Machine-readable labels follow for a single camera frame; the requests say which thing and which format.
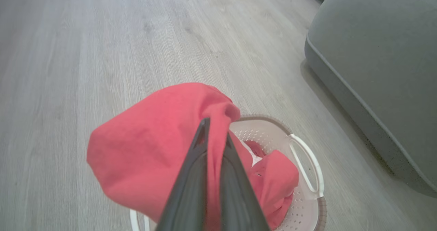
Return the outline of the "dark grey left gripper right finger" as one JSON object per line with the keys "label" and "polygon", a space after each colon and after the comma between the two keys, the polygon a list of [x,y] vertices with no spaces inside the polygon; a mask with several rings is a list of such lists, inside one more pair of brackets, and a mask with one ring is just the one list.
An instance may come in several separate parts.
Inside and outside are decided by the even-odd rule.
{"label": "dark grey left gripper right finger", "polygon": [[220,205],[222,231],[270,230],[230,134],[221,163]]}

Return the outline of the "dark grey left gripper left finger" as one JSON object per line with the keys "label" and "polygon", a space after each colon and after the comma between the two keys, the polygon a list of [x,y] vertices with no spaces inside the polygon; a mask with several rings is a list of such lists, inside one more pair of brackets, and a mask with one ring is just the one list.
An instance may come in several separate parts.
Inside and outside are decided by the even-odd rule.
{"label": "dark grey left gripper left finger", "polygon": [[210,118],[203,119],[156,227],[157,231],[202,231],[207,207]]}

